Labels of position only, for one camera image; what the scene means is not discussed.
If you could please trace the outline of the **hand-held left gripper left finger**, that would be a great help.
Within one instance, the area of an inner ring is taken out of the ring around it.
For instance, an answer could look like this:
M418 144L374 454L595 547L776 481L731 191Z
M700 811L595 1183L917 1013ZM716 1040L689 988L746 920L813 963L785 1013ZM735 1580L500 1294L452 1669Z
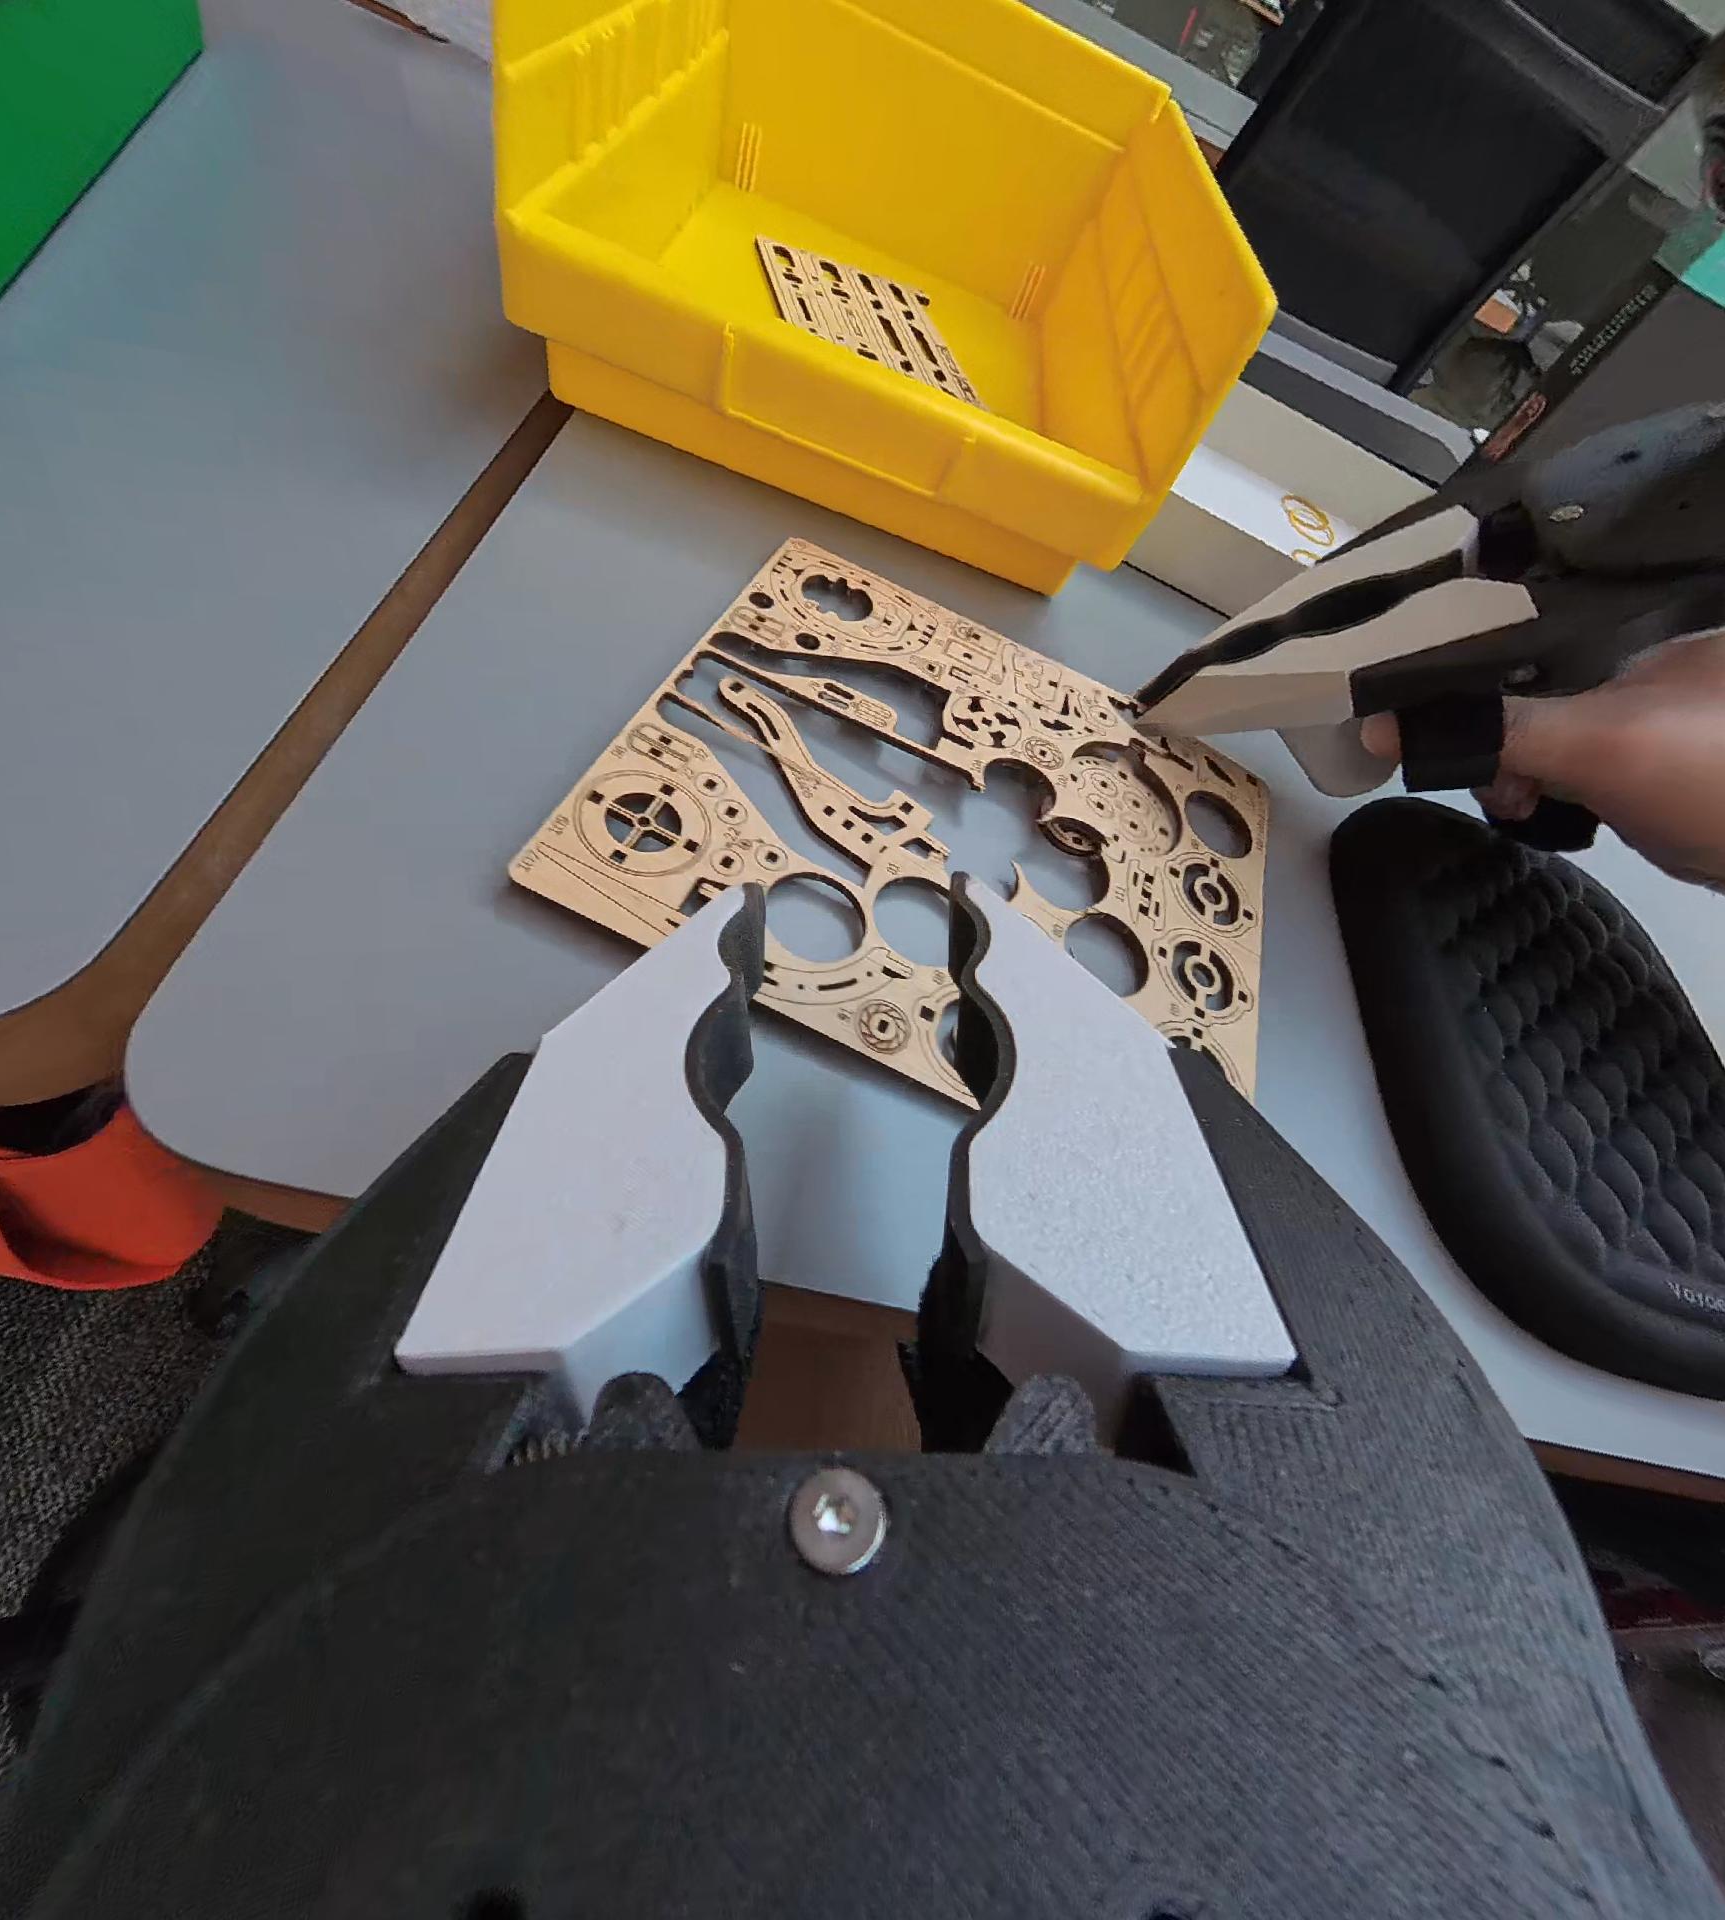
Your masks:
M762 1314L731 1102L764 932L733 887L540 1040L394 1342L406 1375L534 1375L587 1425L653 1378L731 1447Z

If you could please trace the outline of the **laser-cut wooden parts sheet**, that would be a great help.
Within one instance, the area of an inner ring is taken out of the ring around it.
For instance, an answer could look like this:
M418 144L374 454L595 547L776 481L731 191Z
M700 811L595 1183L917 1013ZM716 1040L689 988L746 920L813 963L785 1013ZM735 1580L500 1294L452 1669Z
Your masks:
M1113 930L1139 964L1130 1008L1257 1096L1265 783L1201 741L1142 737L1127 697L809 541L776 549L508 876L638 949L739 887L823 887L857 916L852 950L811 959L772 930L759 1003L971 1102L945 961L902 953L878 925L895 891L947 898L934 813L842 778L809 716L975 796L996 772L1031 777L1034 828L1101 896L1063 906L1018 873L1018 912L1054 943Z

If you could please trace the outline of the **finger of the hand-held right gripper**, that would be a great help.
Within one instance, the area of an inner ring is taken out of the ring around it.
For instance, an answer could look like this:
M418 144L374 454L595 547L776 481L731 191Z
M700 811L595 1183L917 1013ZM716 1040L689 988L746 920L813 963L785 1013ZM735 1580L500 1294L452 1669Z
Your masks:
M1382 655L1366 628L1413 597L1457 581L1479 537L1466 507L1440 507L1393 532L1372 532L1224 621L1143 684L1161 705L1201 683L1238 705L1296 702L1301 684L1342 687Z
M1143 733L1286 731L1356 715L1373 667L1537 619L1531 590L1466 575L1384 575L1324 587L1307 575L1173 660L1135 697Z

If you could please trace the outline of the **black model kit box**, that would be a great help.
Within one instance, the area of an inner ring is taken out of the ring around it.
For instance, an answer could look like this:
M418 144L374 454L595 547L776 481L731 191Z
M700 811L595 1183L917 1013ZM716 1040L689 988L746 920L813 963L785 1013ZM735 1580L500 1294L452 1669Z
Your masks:
M1725 403L1725 221L1700 213L1556 353L1478 448L1478 466L1553 454L1592 435Z

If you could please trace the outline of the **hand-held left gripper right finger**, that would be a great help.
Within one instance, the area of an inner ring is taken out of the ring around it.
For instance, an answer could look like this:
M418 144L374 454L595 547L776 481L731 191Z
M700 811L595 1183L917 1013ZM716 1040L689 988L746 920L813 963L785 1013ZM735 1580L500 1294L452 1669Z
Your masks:
M975 1111L912 1347L926 1452L975 1452L1036 1378L1113 1440L1142 1380L1278 1383L1298 1345L1173 1045L986 882L950 884Z

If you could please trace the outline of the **green plastic bin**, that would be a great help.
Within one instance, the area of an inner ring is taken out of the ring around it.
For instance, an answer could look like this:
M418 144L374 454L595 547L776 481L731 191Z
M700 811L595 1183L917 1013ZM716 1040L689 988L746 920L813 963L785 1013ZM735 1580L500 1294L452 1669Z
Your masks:
M0 295L201 55L196 3L0 3Z

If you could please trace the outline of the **orange fabric bag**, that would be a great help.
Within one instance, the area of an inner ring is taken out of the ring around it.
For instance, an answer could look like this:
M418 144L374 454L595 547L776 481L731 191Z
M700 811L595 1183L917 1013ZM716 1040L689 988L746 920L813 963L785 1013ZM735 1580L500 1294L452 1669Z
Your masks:
M124 1100L55 1152L0 1145L0 1278L59 1291L159 1285L214 1235L208 1178L162 1149Z

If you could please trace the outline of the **wooden sheet with rectangular slots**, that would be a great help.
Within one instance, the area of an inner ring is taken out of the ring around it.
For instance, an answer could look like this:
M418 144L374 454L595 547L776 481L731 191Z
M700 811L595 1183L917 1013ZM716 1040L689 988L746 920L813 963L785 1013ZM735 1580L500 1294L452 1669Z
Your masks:
M785 323L930 392L985 407L934 327L926 292L767 234L754 238L754 251Z

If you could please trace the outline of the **yellow plastic bin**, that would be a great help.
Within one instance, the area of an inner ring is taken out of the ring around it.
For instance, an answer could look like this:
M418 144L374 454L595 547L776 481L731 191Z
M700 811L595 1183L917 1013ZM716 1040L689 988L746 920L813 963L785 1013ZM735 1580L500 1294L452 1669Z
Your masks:
M1010 3L492 9L504 311L552 392L1024 588L1121 564L1278 301L1161 77ZM779 316L895 276L985 407Z

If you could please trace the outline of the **white cardboard tray box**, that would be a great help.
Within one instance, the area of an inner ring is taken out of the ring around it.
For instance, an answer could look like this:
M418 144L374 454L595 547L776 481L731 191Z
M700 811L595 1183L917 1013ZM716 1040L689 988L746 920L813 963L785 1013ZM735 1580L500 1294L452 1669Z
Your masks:
M1340 528L1333 554L1433 492L1433 483L1239 384L1127 564L1233 617L1307 569L1283 552L1283 494L1329 512Z

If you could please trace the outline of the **person's right hand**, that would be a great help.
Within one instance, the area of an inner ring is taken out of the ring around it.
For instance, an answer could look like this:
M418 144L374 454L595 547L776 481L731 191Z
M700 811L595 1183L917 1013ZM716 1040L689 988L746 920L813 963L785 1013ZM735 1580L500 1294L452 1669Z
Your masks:
M1511 700L1500 775L1476 801L1500 823L1546 801L1581 806L1725 898L1725 632L1675 641L1587 692Z

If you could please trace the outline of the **black quilted wrist rest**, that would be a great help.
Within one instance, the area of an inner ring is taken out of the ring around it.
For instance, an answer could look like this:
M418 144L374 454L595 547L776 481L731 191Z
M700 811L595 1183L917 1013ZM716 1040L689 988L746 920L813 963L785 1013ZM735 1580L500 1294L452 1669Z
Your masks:
M1423 799L1329 843L1389 1130L1523 1333L1725 1403L1725 1063L1641 922L1557 853Z

